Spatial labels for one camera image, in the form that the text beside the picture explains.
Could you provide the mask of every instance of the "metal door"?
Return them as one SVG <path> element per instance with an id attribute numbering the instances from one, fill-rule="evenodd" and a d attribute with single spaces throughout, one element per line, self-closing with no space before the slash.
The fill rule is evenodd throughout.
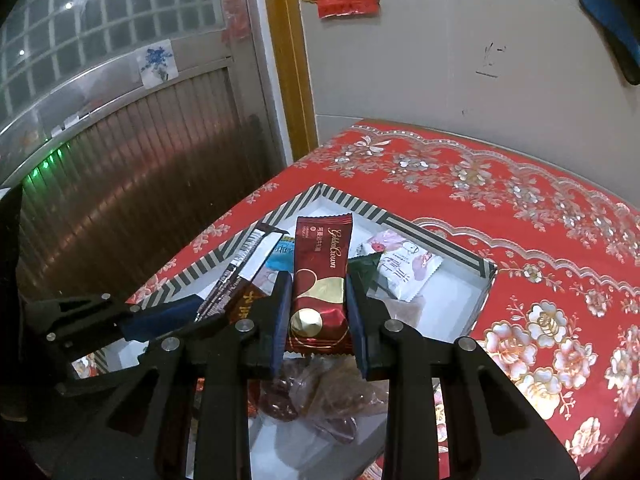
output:
<path id="1" fill-rule="evenodd" d="M 20 288 L 32 299 L 125 298 L 283 165 L 247 2 L 49 0 L 49 17 L 30 23 L 37 1 L 12 11 L 24 14 L 31 59 L 0 81 L 11 115 L 0 132 L 0 178 L 24 188 Z M 56 28 L 65 11 L 76 32 L 67 39 Z M 145 21 L 154 34 L 147 42 Z M 45 22 L 48 50 L 38 50 L 30 38 Z M 91 66 L 95 38 L 108 52 Z M 165 38 L 178 77 L 145 89 L 135 50 Z M 65 73 L 70 48 L 82 63 Z M 11 51 L 5 41 L 4 66 Z M 39 92 L 49 59 L 53 88 Z"/>

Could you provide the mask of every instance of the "table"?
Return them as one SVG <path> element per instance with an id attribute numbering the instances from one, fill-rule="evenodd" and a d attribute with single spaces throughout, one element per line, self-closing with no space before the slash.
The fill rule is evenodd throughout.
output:
<path id="1" fill-rule="evenodd" d="M 581 471 L 604 455 L 640 397 L 640 214 L 562 169 L 476 140 L 364 120 L 213 222 L 133 295 L 324 182 L 498 265 L 472 330 Z M 437 406 L 441 475 L 446 425 Z M 379 478 L 382 458 L 363 478 Z"/>

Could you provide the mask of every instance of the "gold design on wrapper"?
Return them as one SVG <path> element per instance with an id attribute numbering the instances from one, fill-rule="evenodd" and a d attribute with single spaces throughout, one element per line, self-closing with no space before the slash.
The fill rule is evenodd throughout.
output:
<path id="1" fill-rule="evenodd" d="M 315 278 L 314 284 L 300 294 L 298 298 L 316 298 L 316 300 L 326 301 L 327 303 L 339 303 L 344 301 L 344 278 L 338 276 L 330 276 L 318 280 L 318 276 L 311 269 L 300 269 L 311 272 Z"/>
<path id="2" fill-rule="evenodd" d="M 312 308 L 301 308 L 291 316 L 291 330 L 302 337 L 315 337 L 322 330 L 322 316 Z"/>

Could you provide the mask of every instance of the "green snack package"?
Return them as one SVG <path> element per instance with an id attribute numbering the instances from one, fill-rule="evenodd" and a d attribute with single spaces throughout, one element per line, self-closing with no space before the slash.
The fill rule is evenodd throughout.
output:
<path id="1" fill-rule="evenodd" d="M 347 261 L 347 272 L 356 274 L 360 278 L 365 292 L 369 290 L 371 285 L 377 285 L 376 276 L 381 257 L 382 253 L 371 253 L 365 256 L 356 256 Z"/>

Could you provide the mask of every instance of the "barcode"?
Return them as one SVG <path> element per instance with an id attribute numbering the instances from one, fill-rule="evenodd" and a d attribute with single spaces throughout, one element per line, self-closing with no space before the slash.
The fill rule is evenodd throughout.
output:
<path id="1" fill-rule="evenodd" d="M 234 255 L 234 259 L 231 260 L 231 265 L 239 267 L 255 249 L 264 235 L 265 233 L 263 231 L 259 231 L 258 229 L 254 230 Z"/>

